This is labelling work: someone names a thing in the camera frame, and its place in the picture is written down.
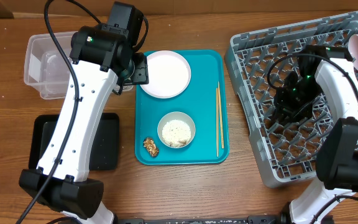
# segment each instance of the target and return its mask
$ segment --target plate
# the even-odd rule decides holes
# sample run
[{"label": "plate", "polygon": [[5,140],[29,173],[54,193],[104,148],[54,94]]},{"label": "plate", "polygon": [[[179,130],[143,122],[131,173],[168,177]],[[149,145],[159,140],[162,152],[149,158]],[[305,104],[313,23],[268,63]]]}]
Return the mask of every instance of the plate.
[{"label": "plate", "polygon": [[141,85],[150,96],[167,99],[186,90],[191,79],[187,60],[176,52],[161,50],[147,56],[149,84]]}]

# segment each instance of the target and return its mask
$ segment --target chopstick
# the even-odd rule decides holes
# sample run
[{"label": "chopstick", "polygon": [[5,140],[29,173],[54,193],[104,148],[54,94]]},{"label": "chopstick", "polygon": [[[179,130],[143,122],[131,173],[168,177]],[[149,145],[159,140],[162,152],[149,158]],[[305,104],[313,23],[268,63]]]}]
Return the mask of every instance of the chopstick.
[{"label": "chopstick", "polygon": [[218,82],[218,98],[219,98],[219,114],[221,117],[221,143],[222,143],[222,149],[223,149],[224,143],[223,143],[222,102],[221,102],[221,87],[220,87],[219,82]]},{"label": "chopstick", "polygon": [[219,157],[219,94],[216,89],[216,157]]}]

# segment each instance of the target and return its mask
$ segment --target teal tray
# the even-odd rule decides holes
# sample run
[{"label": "teal tray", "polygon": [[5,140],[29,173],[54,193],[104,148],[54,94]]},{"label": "teal tray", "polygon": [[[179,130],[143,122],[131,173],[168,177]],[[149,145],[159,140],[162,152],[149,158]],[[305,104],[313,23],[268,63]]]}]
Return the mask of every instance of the teal tray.
[{"label": "teal tray", "polygon": [[[191,80],[186,90],[170,99],[158,99],[136,87],[135,155],[146,165],[218,164],[229,155],[226,96],[222,57],[214,50],[175,50],[184,56],[191,68]],[[221,149],[219,128],[219,157],[216,157],[216,88],[221,88],[224,149]],[[186,147],[172,149],[157,135],[157,126],[167,113],[188,114],[196,125],[194,140]],[[160,154],[153,158],[143,147],[145,138],[154,139]]]}]

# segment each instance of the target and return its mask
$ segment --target dish rack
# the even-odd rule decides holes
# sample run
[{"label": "dish rack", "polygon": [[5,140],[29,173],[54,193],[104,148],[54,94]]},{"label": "dish rack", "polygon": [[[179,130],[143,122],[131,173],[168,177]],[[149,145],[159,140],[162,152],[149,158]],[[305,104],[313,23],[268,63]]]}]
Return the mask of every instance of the dish rack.
[{"label": "dish rack", "polygon": [[[275,90],[266,73],[274,61],[301,51],[306,45],[347,47],[358,34],[358,11],[234,35],[224,56],[234,92],[239,96],[249,127],[249,141],[263,183],[267,187],[316,176],[316,154],[333,128],[324,94],[313,102],[313,117],[282,126],[273,123]],[[295,58],[276,66],[271,81],[282,85],[296,71]]]}]

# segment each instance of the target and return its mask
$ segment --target wooden tabletop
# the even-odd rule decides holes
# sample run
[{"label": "wooden tabletop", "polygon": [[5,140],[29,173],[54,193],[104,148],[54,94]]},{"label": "wooden tabletop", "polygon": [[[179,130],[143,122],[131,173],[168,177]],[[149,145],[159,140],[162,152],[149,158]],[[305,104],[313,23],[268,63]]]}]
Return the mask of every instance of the wooden tabletop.
[{"label": "wooden tabletop", "polygon": [[[341,12],[286,12],[149,16],[141,51],[214,49],[223,57],[234,34],[333,16]],[[94,25],[91,18],[52,19],[54,32]],[[43,100],[23,82],[30,36],[47,33],[43,19],[0,20],[0,223],[14,223],[30,202],[18,184],[27,167],[34,119],[59,114],[63,100]],[[219,165],[145,166],[134,154],[135,91],[112,96],[105,111],[120,117],[119,165],[90,172],[104,182],[104,204],[119,218],[219,218],[277,214],[308,182],[269,189],[261,181],[248,140],[241,103],[225,71],[231,151]],[[358,223],[358,202],[346,200],[332,212],[336,223]],[[35,205],[25,223],[46,223],[62,214]]]}]

